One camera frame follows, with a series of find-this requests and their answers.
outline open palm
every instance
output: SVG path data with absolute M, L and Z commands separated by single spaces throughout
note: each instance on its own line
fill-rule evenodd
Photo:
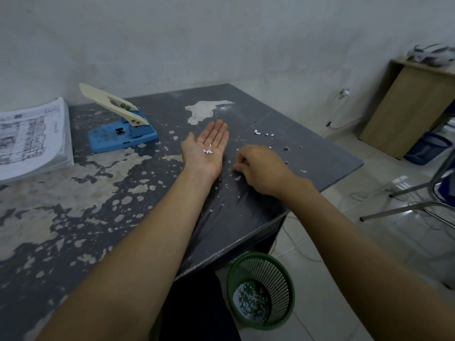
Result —
M 182 143 L 185 167 L 198 174 L 207 175 L 214 182 L 221 173 L 223 153 L 229 139 L 228 125 L 222 120 L 210 122 L 196 139 L 190 133 Z

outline stack of paper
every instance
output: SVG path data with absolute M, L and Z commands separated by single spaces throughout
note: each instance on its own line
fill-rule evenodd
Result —
M 0 112 L 0 183 L 73 165 L 70 119 L 63 98 Z

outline blue hole punch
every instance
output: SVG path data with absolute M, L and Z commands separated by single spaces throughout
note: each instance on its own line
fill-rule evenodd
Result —
M 158 134 L 145 116 L 130 102 L 86 84 L 79 84 L 79 87 L 85 97 L 122 117 L 117 122 L 93 128 L 88 132 L 93 153 L 110 152 L 158 139 Z

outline gray table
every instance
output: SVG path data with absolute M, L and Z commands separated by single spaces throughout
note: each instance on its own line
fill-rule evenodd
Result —
M 2 340 L 38 333 L 66 295 L 163 197 L 183 168 L 181 141 L 210 120 L 227 122 L 231 136 L 179 276 L 272 239 L 288 212 L 229 171 L 238 148 L 270 146 L 320 191 L 363 164 L 229 84 L 128 100 L 151 122 L 159 142 L 91 154 L 87 131 L 118 117 L 95 104 L 75 106 L 70 108 L 75 166 L 0 187 Z M 191 110 L 204 107 L 213 108 L 213 117 L 196 123 Z

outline wall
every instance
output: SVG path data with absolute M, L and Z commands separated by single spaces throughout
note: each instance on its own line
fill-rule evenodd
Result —
M 455 0 L 4 0 L 1 109 L 77 84 L 128 97 L 231 82 L 320 131 L 362 116 L 387 62 L 452 44 Z

